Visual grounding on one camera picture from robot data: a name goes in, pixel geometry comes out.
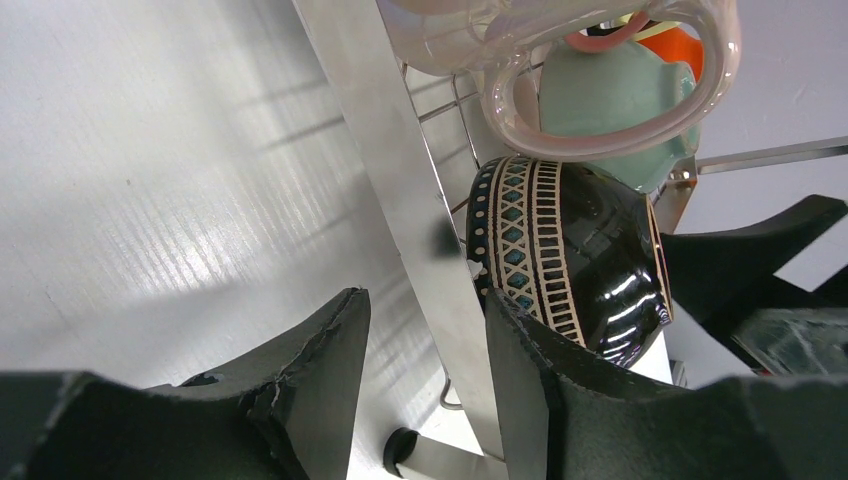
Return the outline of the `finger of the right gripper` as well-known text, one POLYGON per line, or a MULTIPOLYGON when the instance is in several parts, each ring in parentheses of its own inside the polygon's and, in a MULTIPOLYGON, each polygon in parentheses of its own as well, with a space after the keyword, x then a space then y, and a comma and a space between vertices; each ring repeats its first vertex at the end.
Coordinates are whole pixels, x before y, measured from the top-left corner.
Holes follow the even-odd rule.
POLYGON ((846 370, 847 271, 812 292, 776 275, 846 213, 810 195, 746 227, 663 235, 674 301, 752 371, 846 370))

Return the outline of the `pink mug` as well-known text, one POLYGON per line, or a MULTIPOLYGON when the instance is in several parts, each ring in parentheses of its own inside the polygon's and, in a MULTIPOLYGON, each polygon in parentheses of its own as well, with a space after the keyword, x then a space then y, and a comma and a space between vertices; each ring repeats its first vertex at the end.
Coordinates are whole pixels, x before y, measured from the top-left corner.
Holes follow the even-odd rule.
POLYGON ((626 25, 605 36, 587 36, 579 32, 568 34, 564 37, 565 42, 573 49, 596 54, 614 48, 623 42, 630 40, 639 33, 650 21, 645 12, 637 12, 630 17, 626 25))

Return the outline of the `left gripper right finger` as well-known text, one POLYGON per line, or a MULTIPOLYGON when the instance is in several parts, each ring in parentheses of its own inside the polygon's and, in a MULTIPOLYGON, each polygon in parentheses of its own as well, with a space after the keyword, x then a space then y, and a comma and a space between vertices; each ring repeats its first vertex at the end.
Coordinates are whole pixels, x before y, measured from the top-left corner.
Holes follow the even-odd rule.
POLYGON ((729 377, 697 390, 614 365, 498 289, 486 337, 512 479, 843 479, 843 376, 729 377))

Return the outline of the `orange bowl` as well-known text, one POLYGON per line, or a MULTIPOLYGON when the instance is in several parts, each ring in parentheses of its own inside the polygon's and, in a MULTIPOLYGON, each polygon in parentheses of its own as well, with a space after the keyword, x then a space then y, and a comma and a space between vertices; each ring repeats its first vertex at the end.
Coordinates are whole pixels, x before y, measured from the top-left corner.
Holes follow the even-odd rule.
POLYGON ((679 27, 669 28, 655 35, 638 40, 667 63, 684 62, 699 82, 704 62, 702 42, 679 27))

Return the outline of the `brown dish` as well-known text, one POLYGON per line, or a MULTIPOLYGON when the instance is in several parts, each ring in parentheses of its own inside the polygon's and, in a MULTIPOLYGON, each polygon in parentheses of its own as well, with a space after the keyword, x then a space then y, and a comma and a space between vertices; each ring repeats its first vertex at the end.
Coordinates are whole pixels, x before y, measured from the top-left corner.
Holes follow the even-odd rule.
POLYGON ((499 289, 535 320, 623 368, 673 319, 653 203, 575 163, 511 155, 477 172, 466 253, 479 297, 499 289))

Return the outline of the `beige cup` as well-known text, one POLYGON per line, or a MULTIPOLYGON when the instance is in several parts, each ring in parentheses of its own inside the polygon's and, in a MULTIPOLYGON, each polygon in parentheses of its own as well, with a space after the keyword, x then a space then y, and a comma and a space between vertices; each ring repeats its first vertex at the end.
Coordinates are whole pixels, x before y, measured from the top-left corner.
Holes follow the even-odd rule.
POLYGON ((433 75, 471 73, 483 114, 512 149, 546 160, 612 159, 697 127, 733 83, 733 1, 382 1, 396 56, 433 75), (698 35, 702 70, 634 41, 651 21, 698 35))

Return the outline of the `mint green bowl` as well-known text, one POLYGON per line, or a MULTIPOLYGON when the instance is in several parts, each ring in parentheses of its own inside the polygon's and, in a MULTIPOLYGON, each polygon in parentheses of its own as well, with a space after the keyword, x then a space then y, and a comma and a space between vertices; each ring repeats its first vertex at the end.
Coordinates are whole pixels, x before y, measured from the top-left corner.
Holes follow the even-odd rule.
MULTIPOLYGON (((601 135, 650 120, 671 109, 695 88, 691 68, 667 63, 639 43, 598 54, 566 44, 553 48, 542 67, 539 90, 541 130, 555 136, 601 135)), ((678 161, 693 156, 700 127, 622 157, 588 167, 641 192, 656 190, 678 161)))

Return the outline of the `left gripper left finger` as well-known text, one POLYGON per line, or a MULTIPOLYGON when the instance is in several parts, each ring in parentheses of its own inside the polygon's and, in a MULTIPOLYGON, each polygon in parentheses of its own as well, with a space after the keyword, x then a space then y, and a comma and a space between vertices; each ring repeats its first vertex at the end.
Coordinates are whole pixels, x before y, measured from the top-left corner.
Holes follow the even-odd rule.
POLYGON ((5 479, 343 479, 371 319, 347 288, 179 385, 86 371, 1 375, 5 479))

